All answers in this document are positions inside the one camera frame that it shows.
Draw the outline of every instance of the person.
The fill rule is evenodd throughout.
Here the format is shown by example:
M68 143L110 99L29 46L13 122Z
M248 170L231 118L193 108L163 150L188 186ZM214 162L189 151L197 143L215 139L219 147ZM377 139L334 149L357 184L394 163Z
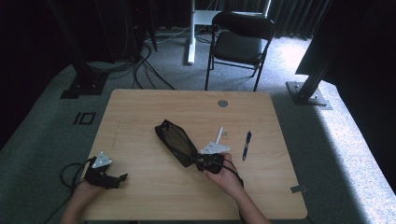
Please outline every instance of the person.
M233 167L231 154L224 153L223 155L225 159L223 164L228 167ZM208 171L204 171L204 174L236 202L247 224L271 223L244 190L236 175L231 171L221 169L216 175ZM86 181L78 184L68 205L64 209L61 224L78 224L85 209L104 190L104 188L90 185Z

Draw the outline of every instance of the chair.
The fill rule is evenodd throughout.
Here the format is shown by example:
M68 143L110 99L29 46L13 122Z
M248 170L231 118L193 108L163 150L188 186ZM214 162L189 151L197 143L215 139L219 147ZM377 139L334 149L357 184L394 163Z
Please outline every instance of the chair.
M216 38L217 29L222 30L218 38ZM207 63L205 90L207 91L210 70L214 70L215 63L221 63L252 69L254 72L251 77L254 77L259 69L253 89L256 91L265 56L275 32L275 24L264 16L234 12L217 14L212 20L212 41ZM266 41L264 48L262 47L263 40Z

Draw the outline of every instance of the black pouch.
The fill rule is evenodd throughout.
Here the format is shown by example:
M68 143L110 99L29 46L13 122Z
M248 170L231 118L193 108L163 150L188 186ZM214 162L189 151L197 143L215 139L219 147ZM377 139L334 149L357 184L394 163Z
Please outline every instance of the black pouch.
M166 119L155 133L184 167L194 163L198 150L182 128Z

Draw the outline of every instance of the black pen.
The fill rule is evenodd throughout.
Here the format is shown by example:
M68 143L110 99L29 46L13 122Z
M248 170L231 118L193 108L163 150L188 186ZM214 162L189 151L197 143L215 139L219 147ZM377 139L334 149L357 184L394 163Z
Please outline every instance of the black pen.
M248 143L250 142L250 137L251 137L251 132L248 131L247 142L245 143L245 148L244 148L244 155L242 156L243 161L247 158L247 155L248 155Z

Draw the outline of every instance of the wooden tabletop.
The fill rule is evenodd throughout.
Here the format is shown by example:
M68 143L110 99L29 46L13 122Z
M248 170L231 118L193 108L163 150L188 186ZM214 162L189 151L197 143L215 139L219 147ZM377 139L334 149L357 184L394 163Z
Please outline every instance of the wooden tabletop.
M220 100L228 105L221 107ZM114 90L90 158L103 151L108 175L128 174L89 207L86 220L239 219L233 200L194 165L183 167L157 137L168 119L184 129L198 150L215 142L231 148L245 189L268 218L305 218L303 196L271 98L264 92ZM252 136L242 160L248 131Z

